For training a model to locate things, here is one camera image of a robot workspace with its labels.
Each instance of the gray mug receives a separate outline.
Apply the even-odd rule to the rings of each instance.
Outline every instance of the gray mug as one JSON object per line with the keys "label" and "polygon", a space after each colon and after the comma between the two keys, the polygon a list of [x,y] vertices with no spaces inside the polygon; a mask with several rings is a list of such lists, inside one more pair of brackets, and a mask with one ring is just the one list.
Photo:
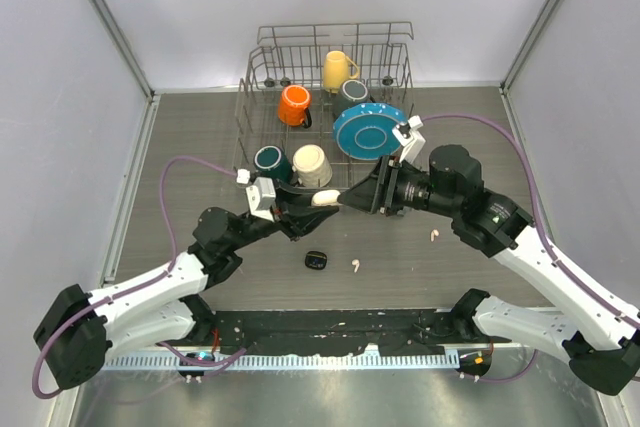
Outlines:
{"label": "gray mug", "polygon": [[369,89],[360,80],[347,80],[340,86],[338,94],[333,99],[331,112],[336,120],[347,109],[369,102]]}

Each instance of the perforated metal strip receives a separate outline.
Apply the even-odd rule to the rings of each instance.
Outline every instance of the perforated metal strip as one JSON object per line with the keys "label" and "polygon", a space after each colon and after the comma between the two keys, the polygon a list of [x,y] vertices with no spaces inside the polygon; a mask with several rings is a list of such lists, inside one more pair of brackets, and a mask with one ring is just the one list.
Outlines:
{"label": "perforated metal strip", "polygon": [[[216,359],[228,356],[216,355]],[[229,371],[282,371],[282,370],[379,370],[379,369],[456,369],[460,366],[457,350],[446,350],[443,355],[410,355],[382,357],[376,349],[357,356],[299,357],[297,355],[264,356],[245,355]],[[180,360],[171,352],[142,351],[118,357],[105,364],[103,370],[174,370]],[[180,367],[180,370],[212,370],[203,367]]]}

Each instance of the rack wire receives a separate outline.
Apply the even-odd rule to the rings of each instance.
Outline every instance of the rack wire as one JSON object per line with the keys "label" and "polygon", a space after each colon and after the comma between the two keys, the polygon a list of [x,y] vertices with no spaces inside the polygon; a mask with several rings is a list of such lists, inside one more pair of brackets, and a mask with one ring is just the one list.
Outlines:
{"label": "rack wire", "polygon": [[[306,144],[319,145],[333,169],[328,187],[344,190],[371,171],[373,162],[352,159],[333,139],[333,97],[322,89],[328,52],[341,50],[360,67],[376,102],[413,113],[413,80],[406,41],[413,40],[411,22],[367,22],[263,26],[240,80],[235,110],[238,129],[235,169],[253,169],[253,156],[265,145],[280,146],[292,159]],[[311,92],[309,129],[280,122],[278,102],[284,87],[302,85]]]}

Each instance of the blue bowl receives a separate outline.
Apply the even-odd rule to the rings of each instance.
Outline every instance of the blue bowl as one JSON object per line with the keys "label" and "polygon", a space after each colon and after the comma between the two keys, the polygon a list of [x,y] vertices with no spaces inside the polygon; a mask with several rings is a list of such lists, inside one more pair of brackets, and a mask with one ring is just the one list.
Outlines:
{"label": "blue bowl", "polygon": [[400,147],[393,128],[407,122],[401,110],[387,104],[365,103],[345,110],[333,124],[338,147],[356,160],[377,160]]}

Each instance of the mug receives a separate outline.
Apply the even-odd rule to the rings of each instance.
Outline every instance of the mug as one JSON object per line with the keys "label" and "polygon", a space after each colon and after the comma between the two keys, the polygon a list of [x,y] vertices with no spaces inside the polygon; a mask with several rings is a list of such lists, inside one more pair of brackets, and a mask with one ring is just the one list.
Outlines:
{"label": "mug", "polygon": [[278,179],[289,183],[293,176],[293,168],[282,149],[275,145],[261,148],[253,158],[253,165],[263,177]]}
{"label": "mug", "polygon": [[364,102],[369,102],[369,89],[364,85],[364,82],[347,80],[342,84],[340,92],[333,99],[333,104],[331,105],[333,120],[337,120],[345,110]]}
{"label": "mug", "polygon": [[301,85],[285,87],[278,104],[278,118],[291,127],[311,127],[311,93]]}
{"label": "mug", "polygon": [[[353,75],[349,74],[349,64],[356,69]],[[360,77],[360,67],[347,54],[339,50],[332,50],[327,54],[322,71],[322,86],[324,90],[336,94],[345,81],[357,79],[358,77]]]}
{"label": "mug", "polygon": [[305,187],[324,187],[331,180],[333,171],[324,151],[317,145],[300,147],[293,155],[293,169]]}

